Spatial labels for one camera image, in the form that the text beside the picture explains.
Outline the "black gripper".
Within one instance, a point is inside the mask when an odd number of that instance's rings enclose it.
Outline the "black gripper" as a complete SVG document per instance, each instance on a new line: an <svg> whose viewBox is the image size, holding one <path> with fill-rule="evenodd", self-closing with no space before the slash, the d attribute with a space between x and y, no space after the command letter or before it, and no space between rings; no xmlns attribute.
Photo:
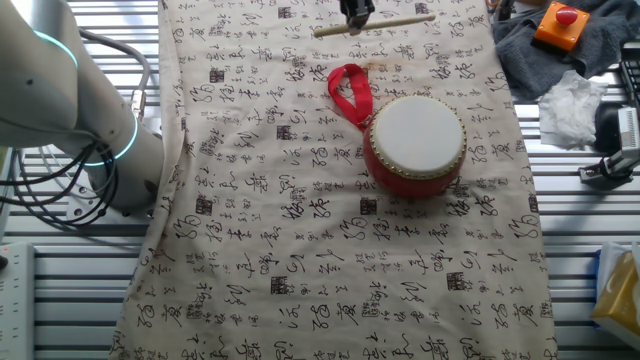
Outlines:
<svg viewBox="0 0 640 360"><path fill-rule="evenodd" d="M372 0L340 0L339 3L342 13L367 12L347 17L346 25L350 35L358 35L374 17L375 6Z"/></svg>

